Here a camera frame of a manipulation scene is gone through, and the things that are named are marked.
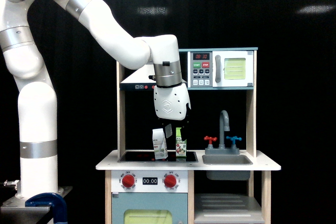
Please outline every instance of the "red faucet handle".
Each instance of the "red faucet handle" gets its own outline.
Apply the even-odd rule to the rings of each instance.
[[[209,144],[212,144],[212,141],[216,142],[217,138],[216,137],[205,136],[204,140],[205,141],[209,140]]]

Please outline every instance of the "digital display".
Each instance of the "digital display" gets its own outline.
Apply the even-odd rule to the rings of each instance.
[[[209,52],[195,52],[193,56],[194,60],[210,60]]]
[[[143,185],[157,185],[157,178],[142,178]]]

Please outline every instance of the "wooden post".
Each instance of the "wooden post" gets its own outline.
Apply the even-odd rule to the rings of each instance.
[[[254,197],[254,171],[251,171],[250,178],[247,181],[247,196]]]
[[[253,89],[246,91],[246,151],[257,156],[256,109],[257,108],[257,51],[253,55]]]
[[[271,223],[271,171],[261,172],[261,213],[265,224]]]
[[[195,191],[194,171],[188,171],[188,224],[194,224],[195,220]]]
[[[112,224],[111,171],[105,171],[105,224]]]
[[[117,131],[118,158],[125,152],[125,91],[120,91],[120,82],[125,76],[125,68],[117,62]]]

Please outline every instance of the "silver metal ring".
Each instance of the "silver metal ring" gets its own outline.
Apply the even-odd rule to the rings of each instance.
[[[20,157],[44,158],[57,155],[57,140],[47,142],[20,142]]]
[[[35,43],[29,26],[18,26],[0,31],[0,45],[3,52],[31,44]]]
[[[84,8],[91,2],[92,0],[69,0],[65,10],[69,12],[73,17],[77,20],[79,19],[80,14],[83,12]]]
[[[170,87],[182,82],[180,61],[169,62],[169,66],[154,64],[156,84],[161,87]]]

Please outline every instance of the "toy kitchen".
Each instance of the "toy kitchen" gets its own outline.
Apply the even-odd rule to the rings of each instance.
[[[118,149],[96,166],[106,223],[270,224],[271,171],[281,166],[256,146],[257,48],[180,49],[180,61],[192,109],[175,124],[153,112],[153,66],[127,73],[117,63]]]

